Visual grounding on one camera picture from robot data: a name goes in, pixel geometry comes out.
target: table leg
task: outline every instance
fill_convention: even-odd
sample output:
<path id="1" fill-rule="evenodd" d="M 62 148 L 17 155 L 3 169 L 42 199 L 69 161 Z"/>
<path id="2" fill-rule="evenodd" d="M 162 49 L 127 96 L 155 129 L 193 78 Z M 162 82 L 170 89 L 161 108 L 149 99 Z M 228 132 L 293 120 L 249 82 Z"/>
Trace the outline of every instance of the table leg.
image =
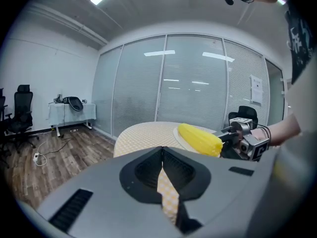
<path id="1" fill-rule="evenodd" d="M 57 133 L 57 136 L 60 137 L 59 129 L 57 126 L 56 126 L 56 133 Z"/>
<path id="2" fill-rule="evenodd" d="M 89 126 L 88 121 L 84 123 L 84 126 L 86 126 L 88 129 L 92 129 L 91 126 Z"/>

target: yellow corn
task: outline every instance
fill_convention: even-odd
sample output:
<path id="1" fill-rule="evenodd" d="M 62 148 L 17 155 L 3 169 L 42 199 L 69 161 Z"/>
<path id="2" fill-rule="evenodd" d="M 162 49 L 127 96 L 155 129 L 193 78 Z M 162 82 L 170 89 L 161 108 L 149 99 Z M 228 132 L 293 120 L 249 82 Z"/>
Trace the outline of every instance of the yellow corn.
<path id="1" fill-rule="evenodd" d="M 185 123 L 178 126 L 178 132 L 187 143 L 201 154 L 217 157 L 222 150 L 221 139 L 209 132 Z"/>

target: person's arm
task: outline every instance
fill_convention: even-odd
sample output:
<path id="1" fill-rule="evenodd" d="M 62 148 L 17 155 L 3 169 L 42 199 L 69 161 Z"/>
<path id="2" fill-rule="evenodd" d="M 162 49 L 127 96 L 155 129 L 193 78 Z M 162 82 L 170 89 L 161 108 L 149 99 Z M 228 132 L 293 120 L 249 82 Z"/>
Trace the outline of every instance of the person's arm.
<path id="1" fill-rule="evenodd" d="M 271 146 L 282 144 L 285 140 L 296 136 L 301 132 L 296 118 L 293 114 L 288 116 L 285 120 L 276 124 L 268 126 L 271 132 Z M 262 129 L 256 128 L 251 130 L 252 135 L 261 140 L 267 138 L 267 135 Z"/>

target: white table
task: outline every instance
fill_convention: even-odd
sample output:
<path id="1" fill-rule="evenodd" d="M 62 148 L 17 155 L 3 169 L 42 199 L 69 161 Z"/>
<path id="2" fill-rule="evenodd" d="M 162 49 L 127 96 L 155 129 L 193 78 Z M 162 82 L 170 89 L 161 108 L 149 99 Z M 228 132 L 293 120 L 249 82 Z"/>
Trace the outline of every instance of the white table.
<path id="1" fill-rule="evenodd" d="M 60 136 L 58 126 L 66 122 L 84 122 L 91 129 L 88 125 L 90 119 L 96 119 L 96 105 L 93 103 L 83 103 L 82 111 L 73 110 L 69 104 L 49 104 L 49 124 L 56 128 L 57 136 Z"/>
<path id="2" fill-rule="evenodd" d="M 185 150 L 173 134 L 177 122 L 154 121 L 136 124 L 124 130 L 114 146 L 114 157 L 157 146 L 177 147 Z M 214 130 L 196 126 L 204 131 Z M 162 195 L 164 213 L 175 223 L 178 208 L 178 193 L 162 169 L 158 177 L 158 192 Z"/>

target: checkered tablecloth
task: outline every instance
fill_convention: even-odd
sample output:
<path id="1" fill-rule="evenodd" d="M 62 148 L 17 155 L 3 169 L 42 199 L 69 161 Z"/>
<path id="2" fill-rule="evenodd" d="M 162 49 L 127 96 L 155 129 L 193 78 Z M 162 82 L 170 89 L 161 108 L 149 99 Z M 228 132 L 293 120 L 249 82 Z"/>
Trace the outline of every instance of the checkered tablecloth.
<path id="1" fill-rule="evenodd" d="M 124 130 L 114 146 L 114 157 L 156 146 L 169 146 L 184 149 L 175 139 L 173 130 L 177 122 L 145 122 L 136 124 Z M 210 133 L 214 130 L 198 127 Z M 158 177 L 158 192 L 162 194 L 164 213 L 175 223 L 178 208 L 178 193 L 169 181 L 164 170 Z"/>

